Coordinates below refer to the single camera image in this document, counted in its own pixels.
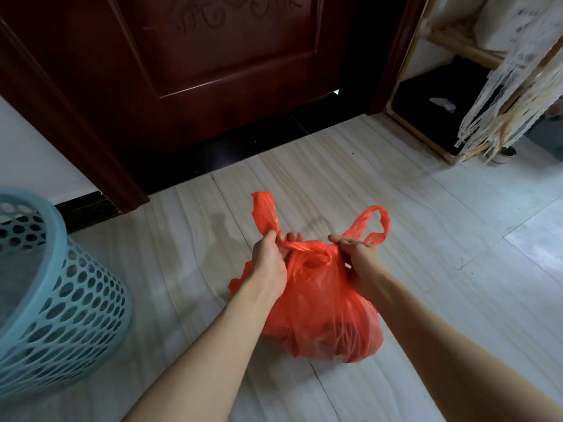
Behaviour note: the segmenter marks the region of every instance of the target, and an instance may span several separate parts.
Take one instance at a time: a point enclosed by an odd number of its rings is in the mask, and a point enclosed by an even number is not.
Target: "door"
[[[337,89],[354,3],[0,0],[0,14],[121,162],[139,166]]]

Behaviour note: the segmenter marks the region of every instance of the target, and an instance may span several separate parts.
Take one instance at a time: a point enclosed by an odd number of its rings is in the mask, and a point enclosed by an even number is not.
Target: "person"
[[[207,330],[152,384],[126,422],[224,421],[250,355],[287,281],[288,250],[302,234],[268,232],[254,269]],[[392,276],[376,248],[330,235],[356,291],[377,308],[448,421],[563,421],[563,410],[516,371],[456,331]]]

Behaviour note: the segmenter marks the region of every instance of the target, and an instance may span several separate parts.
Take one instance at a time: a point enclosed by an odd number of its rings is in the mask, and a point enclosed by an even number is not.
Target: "garbage bag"
[[[252,215],[262,235],[279,232],[274,197],[255,192]],[[362,239],[372,213],[381,213],[383,232],[372,232],[366,242],[382,243],[389,233],[389,215],[371,206],[343,235]],[[266,320],[262,333],[282,344],[294,357],[354,362],[375,354],[384,341],[377,310],[352,288],[344,259],[334,244],[311,240],[278,242],[292,249],[287,264],[287,285]],[[243,275],[229,283],[235,293],[250,275],[252,261]]]

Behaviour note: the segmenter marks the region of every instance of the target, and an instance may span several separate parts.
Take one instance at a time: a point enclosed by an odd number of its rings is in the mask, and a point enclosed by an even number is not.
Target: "person's right arm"
[[[563,421],[563,410],[456,331],[388,273],[376,248],[331,235],[350,258],[351,281],[381,314],[448,422]]]

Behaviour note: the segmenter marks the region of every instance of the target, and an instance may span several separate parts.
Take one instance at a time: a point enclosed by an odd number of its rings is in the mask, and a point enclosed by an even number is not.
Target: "light blue basket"
[[[87,376],[123,340],[125,284],[67,238],[59,212],[0,187],[0,400]]]

